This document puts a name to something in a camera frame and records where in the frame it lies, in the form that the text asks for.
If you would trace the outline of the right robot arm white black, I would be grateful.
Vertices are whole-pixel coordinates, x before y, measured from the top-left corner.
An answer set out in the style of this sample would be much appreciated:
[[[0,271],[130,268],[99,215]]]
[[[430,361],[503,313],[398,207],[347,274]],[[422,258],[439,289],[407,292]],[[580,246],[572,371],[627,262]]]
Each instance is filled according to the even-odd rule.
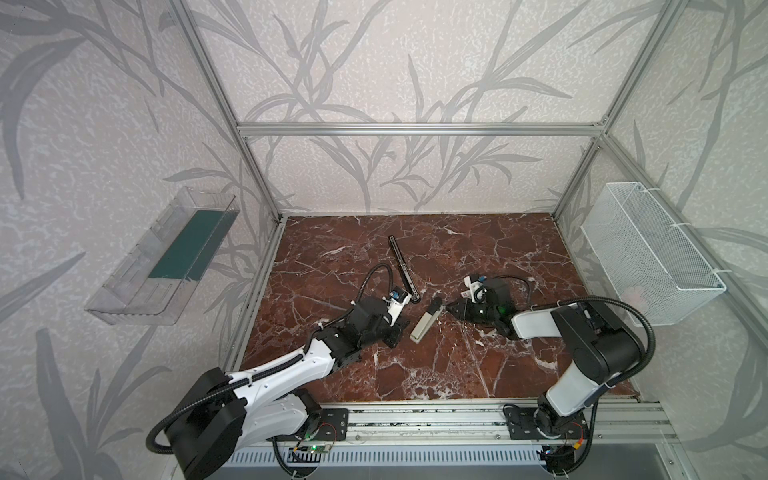
[[[503,407],[510,437],[558,439],[582,412],[617,384],[642,371],[655,351],[653,328],[635,307],[588,296],[515,312],[497,300],[460,298],[447,306],[459,321],[489,326],[511,340],[559,338],[571,363],[539,396],[536,407]]]

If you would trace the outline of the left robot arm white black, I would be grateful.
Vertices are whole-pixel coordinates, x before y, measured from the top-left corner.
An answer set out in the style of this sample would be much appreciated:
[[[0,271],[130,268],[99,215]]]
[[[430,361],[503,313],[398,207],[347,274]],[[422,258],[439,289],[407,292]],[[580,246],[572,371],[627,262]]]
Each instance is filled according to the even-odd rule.
[[[184,478],[205,479],[241,448],[305,432],[320,414],[305,385],[359,361],[378,342],[396,347],[410,301],[399,288],[386,299],[366,296],[286,355],[247,370],[206,371],[150,431],[147,449],[173,455]]]

